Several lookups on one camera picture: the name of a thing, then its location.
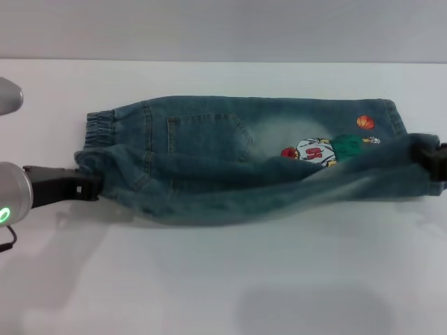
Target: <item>elastic cuff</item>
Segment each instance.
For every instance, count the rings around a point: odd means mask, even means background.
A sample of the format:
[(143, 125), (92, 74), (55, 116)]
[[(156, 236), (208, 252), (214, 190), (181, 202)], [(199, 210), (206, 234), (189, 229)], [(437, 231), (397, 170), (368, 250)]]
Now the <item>elastic cuff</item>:
[(110, 147), (113, 145), (114, 116), (115, 113), (112, 110), (87, 115), (84, 149)]
[(439, 197), (444, 191), (446, 183), (440, 181), (429, 181), (427, 188), (427, 195), (433, 195)]

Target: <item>jeans pocket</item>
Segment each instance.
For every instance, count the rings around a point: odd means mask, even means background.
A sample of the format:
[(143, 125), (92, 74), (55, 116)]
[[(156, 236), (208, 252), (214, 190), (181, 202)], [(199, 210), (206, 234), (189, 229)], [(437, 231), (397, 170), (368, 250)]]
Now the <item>jeans pocket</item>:
[(168, 117), (168, 153), (243, 162), (253, 140), (234, 114)]

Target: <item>denim jeans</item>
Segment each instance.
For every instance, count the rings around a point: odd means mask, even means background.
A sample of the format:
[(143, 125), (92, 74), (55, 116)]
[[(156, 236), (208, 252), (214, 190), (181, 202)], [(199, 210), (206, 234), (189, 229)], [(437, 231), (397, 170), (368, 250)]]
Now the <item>denim jeans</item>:
[(410, 158), (390, 100), (172, 96), (87, 116), (81, 170), (102, 195), (158, 218), (244, 220), (343, 200), (440, 195)]

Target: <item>robotic arm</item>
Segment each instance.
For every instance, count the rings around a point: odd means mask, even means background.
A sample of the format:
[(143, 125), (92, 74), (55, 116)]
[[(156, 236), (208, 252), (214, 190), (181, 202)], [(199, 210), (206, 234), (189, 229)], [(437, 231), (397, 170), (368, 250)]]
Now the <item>robotic arm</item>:
[[(0, 77), (0, 116), (15, 112), (23, 104), (22, 89)], [(79, 170), (19, 166), (0, 162), (0, 227), (13, 234), (11, 243), (0, 244), (0, 252), (17, 241), (12, 224), (22, 220), (32, 208), (63, 200), (95, 201), (102, 189), (102, 177)]]

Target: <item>basketball patch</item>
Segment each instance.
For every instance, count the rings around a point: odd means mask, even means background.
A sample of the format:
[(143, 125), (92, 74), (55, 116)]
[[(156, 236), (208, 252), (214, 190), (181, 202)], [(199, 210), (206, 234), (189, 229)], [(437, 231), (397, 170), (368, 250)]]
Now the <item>basketball patch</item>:
[(367, 115), (362, 115), (357, 119), (357, 126), (361, 127), (361, 129), (373, 129), (374, 120)]

